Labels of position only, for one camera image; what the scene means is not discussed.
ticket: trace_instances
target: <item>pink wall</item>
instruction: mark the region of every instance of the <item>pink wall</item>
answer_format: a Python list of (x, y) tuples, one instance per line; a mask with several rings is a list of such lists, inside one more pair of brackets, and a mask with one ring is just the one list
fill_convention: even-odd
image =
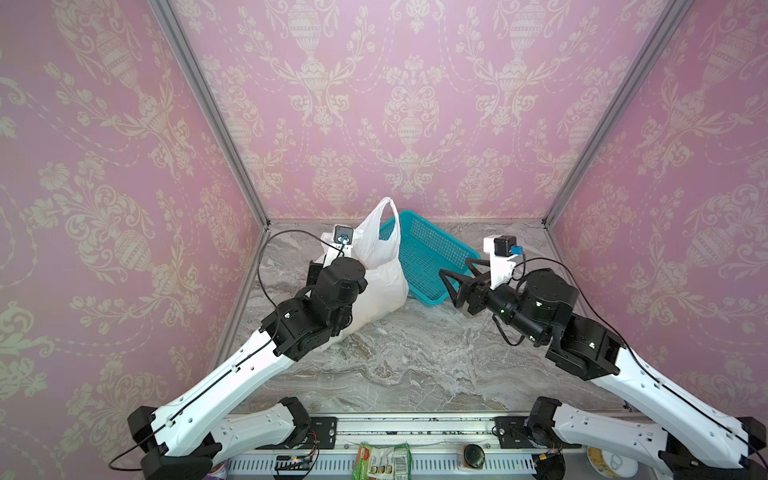
[(126, 417), (207, 371), (255, 220), (146, 2), (3, 4), (0, 152), (0, 478), (131, 478)]
[(174, 0), (273, 219), (549, 207), (666, 0)]
[(764, 422), (766, 120), (768, 3), (694, 2), (554, 228), (635, 349)]

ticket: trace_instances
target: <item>marble floor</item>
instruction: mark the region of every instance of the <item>marble floor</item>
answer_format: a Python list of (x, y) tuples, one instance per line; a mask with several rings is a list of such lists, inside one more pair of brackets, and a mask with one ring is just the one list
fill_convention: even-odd
[[(478, 252), (483, 237), (499, 233), (516, 235), (528, 258), (554, 257), (537, 220), (438, 226)], [(270, 233), (293, 228), (320, 235), (333, 225), (278, 223)], [(301, 233), (277, 237), (267, 247), (261, 268), (267, 292), (276, 301), (293, 295), (303, 286), (308, 262), (322, 254), (319, 242)], [(233, 349), (258, 329), (270, 307), (257, 284)], [(507, 329), (510, 338), (517, 337)], [(583, 409), (621, 408), (618, 397), (555, 368), (546, 360), (546, 351), (530, 342), (508, 346), (487, 312), (469, 319), (448, 300), (426, 306), (409, 297), (400, 310), (325, 352), (311, 352), (264, 384), (236, 412), (265, 409), (284, 396), (298, 397), (310, 412), (526, 411), (538, 396)]]

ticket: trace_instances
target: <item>mesh basket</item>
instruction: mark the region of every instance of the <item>mesh basket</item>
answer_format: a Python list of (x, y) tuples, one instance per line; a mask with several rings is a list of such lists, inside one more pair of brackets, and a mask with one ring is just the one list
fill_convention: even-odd
[[(394, 226), (394, 217), (383, 223), (379, 238), (388, 239)], [(448, 298), (438, 274), (441, 268), (469, 275), (464, 260), (480, 258), (472, 248), (410, 210), (400, 212), (400, 230), (402, 271), (413, 296), (428, 305), (439, 305)]]

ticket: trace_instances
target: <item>black bracket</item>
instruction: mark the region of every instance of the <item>black bracket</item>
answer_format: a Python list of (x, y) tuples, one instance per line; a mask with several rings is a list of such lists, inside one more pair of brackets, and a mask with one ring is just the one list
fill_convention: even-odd
[[(531, 432), (525, 426), (527, 417), (496, 417), (493, 419), (493, 435), (498, 438), (498, 444), (503, 450), (513, 449), (535, 449), (536, 445), (531, 443), (529, 436)], [(580, 449), (581, 445), (574, 443), (564, 443), (563, 449)]]
[[(485, 308), (485, 294), (490, 288), (488, 284), (491, 281), (490, 270), (480, 273), (477, 266), (491, 266), (491, 261), (467, 258), (464, 260), (464, 264), (472, 272), (472, 276), (452, 272), (444, 268), (440, 269), (438, 275), (445, 285), (445, 289), (448, 290), (453, 306), (461, 309), (467, 303), (466, 312), (471, 316), (480, 313)], [(451, 280), (458, 284), (458, 290), (454, 288)]]
[[(317, 448), (320, 450), (333, 450), (336, 446), (336, 424), (339, 422), (337, 417), (312, 417), (309, 432), (317, 434)], [(307, 433), (306, 440), (297, 445), (294, 449), (311, 450), (315, 446), (315, 437)], [(264, 445), (257, 447), (256, 450), (276, 450), (291, 449), (287, 445)]]
[(352, 237), (355, 234), (355, 229), (351, 227), (345, 227), (344, 225), (336, 225), (333, 228), (333, 241), (341, 246), (351, 245)]

